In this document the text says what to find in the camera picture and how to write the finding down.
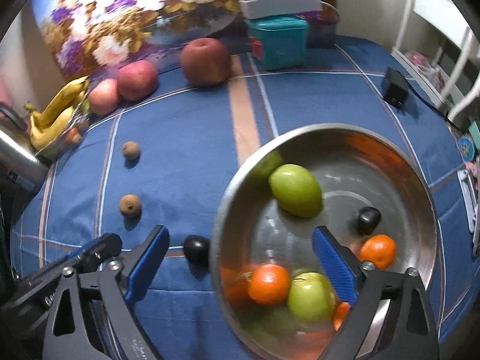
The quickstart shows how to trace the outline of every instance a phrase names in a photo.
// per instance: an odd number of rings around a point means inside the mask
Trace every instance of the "black egg-shaped object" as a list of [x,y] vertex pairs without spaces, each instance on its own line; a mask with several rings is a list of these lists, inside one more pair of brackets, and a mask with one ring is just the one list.
[[382,220],[382,214],[375,207],[363,207],[358,213],[357,230],[369,236]]
[[208,266],[208,250],[210,240],[201,235],[189,235],[183,240],[183,253],[191,264],[196,266]]

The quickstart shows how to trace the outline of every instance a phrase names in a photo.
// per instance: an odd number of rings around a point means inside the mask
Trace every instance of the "wall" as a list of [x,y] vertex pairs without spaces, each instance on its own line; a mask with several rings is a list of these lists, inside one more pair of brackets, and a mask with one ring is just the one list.
[[[390,50],[397,37],[405,0],[338,0],[340,35],[357,36],[377,42]],[[413,14],[404,49],[432,57],[440,35]],[[3,76],[13,107],[25,115],[23,104],[32,102],[42,110],[65,84],[43,43],[30,5],[26,5],[0,43],[0,75]]]

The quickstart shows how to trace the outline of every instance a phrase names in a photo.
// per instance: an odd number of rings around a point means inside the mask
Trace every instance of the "bowl rim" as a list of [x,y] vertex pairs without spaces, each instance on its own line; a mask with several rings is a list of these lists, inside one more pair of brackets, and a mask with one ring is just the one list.
[[438,249],[438,237],[439,237],[439,228],[438,228],[438,218],[437,213],[435,210],[435,205],[433,198],[430,193],[430,189],[424,179],[423,175],[419,173],[419,166],[414,164],[412,160],[406,156],[400,148],[390,142],[385,137],[368,130],[363,127],[354,126],[346,123],[317,123],[317,124],[310,124],[306,126],[302,126],[296,128],[294,130],[288,131],[267,144],[263,145],[260,149],[258,149],[255,153],[253,153],[238,169],[238,171],[233,176],[232,180],[229,182],[225,192],[223,194],[222,200],[219,204],[217,215],[215,216],[214,226],[212,229],[212,235],[210,237],[210,250],[209,250],[209,270],[210,270],[210,279],[212,281],[212,286],[215,293],[215,298],[220,306],[220,310],[222,311],[223,316],[225,317],[227,323],[229,324],[230,328],[233,330],[237,338],[246,345],[250,350],[255,352],[257,355],[263,357],[267,360],[278,360],[283,359],[282,357],[274,354],[273,352],[268,351],[267,349],[263,348],[259,344],[257,344],[254,340],[252,340],[248,334],[246,334],[241,328],[239,323],[233,317],[233,312],[230,308],[229,303],[225,299],[222,285],[221,285],[221,278],[220,278],[220,240],[222,236],[222,229],[225,225],[225,221],[227,219],[229,213],[229,207],[236,197],[238,190],[242,183],[245,181],[248,174],[253,170],[253,168],[262,161],[268,154],[270,154],[273,150],[277,147],[281,146],[288,140],[296,138],[300,135],[310,133],[312,131],[324,131],[324,130],[342,130],[342,131],[352,131],[367,135],[370,138],[373,138],[384,145],[388,146],[390,149],[394,150],[398,155],[402,157],[402,159],[410,166],[410,168],[415,172],[418,179],[420,180],[421,184],[423,185],[423,189],[427,194],[431,212],[434,218],[434,230],[435,230],[435,249],[433,254],[433,263],[429,267],[428,276],[424,281],[423,285],[425,286],[426,290],[430,288],[431,279],[434,274],[435,264],[437,261],[437,249]]

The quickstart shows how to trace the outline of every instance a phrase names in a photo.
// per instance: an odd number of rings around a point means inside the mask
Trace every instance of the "banana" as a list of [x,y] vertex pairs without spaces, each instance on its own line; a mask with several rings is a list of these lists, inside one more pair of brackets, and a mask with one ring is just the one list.
[[52,125],[44,131],[38,129],[37,123],[32,114],[30,114],[30,142],[37,150],[42,150],[50,142],[55,140],[65,129],[71,116],[74,114],[74,107],[65,109]]
[[45,131],[59,117],[63,110],[70,106],[80,104],[85,98],[88,87],[88,77],[74,79],[65,85],[58,92],[43,112],[35,110],[32,104],[25,104],[25,108],[30,112],[30,118],[35,121],[39,131]]

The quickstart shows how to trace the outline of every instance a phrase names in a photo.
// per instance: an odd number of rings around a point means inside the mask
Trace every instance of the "metal bowl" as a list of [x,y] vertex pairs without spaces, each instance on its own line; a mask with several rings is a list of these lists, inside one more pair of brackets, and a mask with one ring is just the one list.
[[[277,206],[268,176],[282,164],[301,165],[318,180],[324,206],[315,218],[299,218]],[[285,305],[256,306],[248,300],[246,273],[271,262],[292,276],[323,273],[311,246],[314,228],[326,225],[357,253],[365,237],[353,222],[364,206],[382,214],[374,234],[387,234],[397,244],[389,270],[415,267],[428,287],[437,248],[434,205],[416,167],[388,140],[356,126],[305,126],[272,140],[242,165],[220,203],[210,271],[222,312],[247,347],[266,359],[318,358],[335,333],[331,323],[304,328]],[[373,349],[387,307],[380,305],[359,355]]]

